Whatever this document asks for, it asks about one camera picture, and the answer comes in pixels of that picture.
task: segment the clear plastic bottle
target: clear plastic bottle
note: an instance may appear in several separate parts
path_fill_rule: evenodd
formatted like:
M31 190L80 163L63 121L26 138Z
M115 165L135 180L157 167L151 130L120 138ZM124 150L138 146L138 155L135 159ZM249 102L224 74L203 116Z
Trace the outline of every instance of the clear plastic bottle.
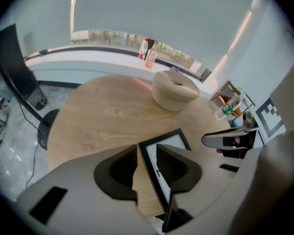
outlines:
M230 115L233 111L235 111L242 102L242 97L236 96L228 101L225 105L223 105L220 109L215 112L215 117L217 120L224 119L226 116Z
M138 58L144 59L147 49L148 49L148 38L145 38L142 42L141 48L139 49Z
M155 63L156 57L157 57L157 50L156 50L157 44L154 43L152 48L148 51L147 57L145 60L145 67L152 68L153 64Z

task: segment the green bottle label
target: green bottle label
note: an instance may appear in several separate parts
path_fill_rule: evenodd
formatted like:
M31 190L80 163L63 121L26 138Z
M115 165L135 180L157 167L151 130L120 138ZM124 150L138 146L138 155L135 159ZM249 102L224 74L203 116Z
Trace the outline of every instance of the green bottle label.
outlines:
M226 116L230 115L233 112L233 109L229 106L228 103L223 105L223 107L221 109Z

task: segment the beige fabric basket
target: beige fabric basket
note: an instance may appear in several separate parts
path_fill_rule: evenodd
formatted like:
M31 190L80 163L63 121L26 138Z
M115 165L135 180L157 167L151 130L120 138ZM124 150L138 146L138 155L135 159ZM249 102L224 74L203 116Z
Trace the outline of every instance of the beige fabric basket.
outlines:
M175 71L160 71L153 78L152 96L168 111L181 111L199 97L199 89L188 77Z

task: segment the wood grain surface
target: wood grain surface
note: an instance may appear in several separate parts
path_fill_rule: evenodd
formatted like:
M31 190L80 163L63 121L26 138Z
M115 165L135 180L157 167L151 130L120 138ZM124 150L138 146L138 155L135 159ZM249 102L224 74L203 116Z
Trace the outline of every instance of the wood grain surface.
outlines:
M49 169L106 149L137 144L181 128L193 151L209 152L201 137L229 128L217 121L217 106L205 98L189 103L181 112L162 109L152 98L151 82L129 76L106 76L89 81L68 97L51 128L47 160ZM133 189L138 208L146 216L163 212L138 151Z

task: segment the black cable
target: black cable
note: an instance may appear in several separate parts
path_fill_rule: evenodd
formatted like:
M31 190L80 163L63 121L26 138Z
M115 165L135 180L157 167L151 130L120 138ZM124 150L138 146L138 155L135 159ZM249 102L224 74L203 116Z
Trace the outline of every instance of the black cable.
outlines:
M19 103L19 106L20 106L20 108L21 108L21 111L22 111L22 113L23 113L24 118L27 120L27 122L29 122L32 126L34 126L35 129L41 134L40 130L38 130L37 127L36 127L31 121L29 121L29 120L25 117L25 114L24 114L24 111L23 111L23 109L22 109L22 107L21 107L21 104L20 104L19 101L18 101L18 103Z
M29 183L29 181L33 178L33 176L34 176L34 172L35 172L35 155L36 155L36 151L37 151L37 147L39 146L39 144L37 144L37 146L36 146L36 149L35 149L35 151L34 151L34 163L33 163L33 173L32 173L32 175L31 175L31 177L30 177L30 179L27 181L27 183L26 183L26 188L27 188L27 185L28 185L28 183Z

